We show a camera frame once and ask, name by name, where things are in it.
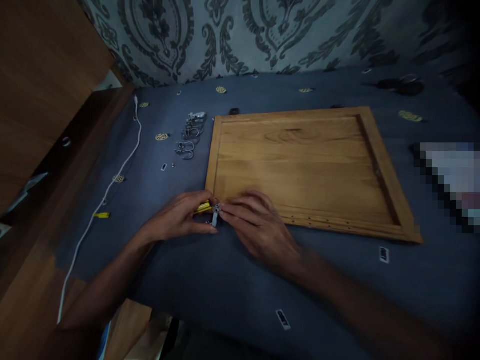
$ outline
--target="paisley pattern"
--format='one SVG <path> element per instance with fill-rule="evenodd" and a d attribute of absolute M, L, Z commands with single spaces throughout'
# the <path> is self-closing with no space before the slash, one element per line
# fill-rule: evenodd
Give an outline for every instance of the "paisley pattern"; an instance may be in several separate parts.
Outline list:
<path fill-rule="evenodd" d="M 118 13 L 133 45 L 177 81 L 194 36 L 190 0 L 118 0 Z"/>
<path fill-rule="evenodd" d="M 399 61 L 454 82 L 473 59 L 448 0 L 77 1 L 140 87 Z"/>
<path fill-rule="evenodd" d="M 229 0 L 205 0 L 205 10 L 208 11 L 208 15 L 216 27 L 220 26 L 228 3 Z"/>

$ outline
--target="small label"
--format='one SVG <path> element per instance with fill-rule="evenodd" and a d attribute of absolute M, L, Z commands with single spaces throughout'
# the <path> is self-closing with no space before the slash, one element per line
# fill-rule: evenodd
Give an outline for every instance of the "small label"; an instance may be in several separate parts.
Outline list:
<path fill-rule="evenodd" d="M 289 324 L 289 321 L 285 317 L 284 311 L 282 309 L 278 309 L 276 315 L 278 316 L 278 320 L 280 320 L 281 325 L 283 326 L 283 330 L 287 331 L 290 330 L 292 327 Z"/>
<path fill-rule="evenodd" d="M 385 264 L 390 264 L 390 251 L 386 247 L 380 246 L 380 261 Z"/>

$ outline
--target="wooden cabinet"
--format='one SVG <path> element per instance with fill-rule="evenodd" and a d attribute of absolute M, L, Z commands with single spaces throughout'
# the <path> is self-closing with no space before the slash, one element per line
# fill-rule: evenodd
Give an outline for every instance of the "wooden cabinet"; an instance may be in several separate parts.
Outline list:
<path fill-rule="evenodd" d="M 114 64 L 75 0 L 0 4 L 0 213 Z"/>

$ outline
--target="wooden tray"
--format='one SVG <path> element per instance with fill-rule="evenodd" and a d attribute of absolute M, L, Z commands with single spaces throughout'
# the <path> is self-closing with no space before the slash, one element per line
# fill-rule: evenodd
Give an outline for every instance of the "wooden tray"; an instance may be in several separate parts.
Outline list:
<path fill-rule="evenodd" d="M 369 107 L 217 116 L 205 188 L 261 191 L 288 225 L 423 242 Z"/>

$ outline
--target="wooden frame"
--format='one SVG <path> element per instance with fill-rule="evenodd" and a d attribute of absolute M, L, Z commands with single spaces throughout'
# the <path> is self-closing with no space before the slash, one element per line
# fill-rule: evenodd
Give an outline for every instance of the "wooden frame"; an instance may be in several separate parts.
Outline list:
<path fill-rule="evenodd" d="M 311 117 L 324 116 L 325 118 L 356 119 L 364 137 L 364 142 L 371 158 L 371 166 L 378 178 L 393 224 L 278 211 L 284 223 L 417 244 L 423 243 L 422 236 L 414 226 L 414 217 L 369 107 L 217 116 L 213 127 L 205 188 L 214 194 L 216 192 L 223 125 L 238 122 L 261 122 L 272 116 L 276 116 L 279 119 L 287 119 L 295 116 L 305 116 L 306 114 Z"/>

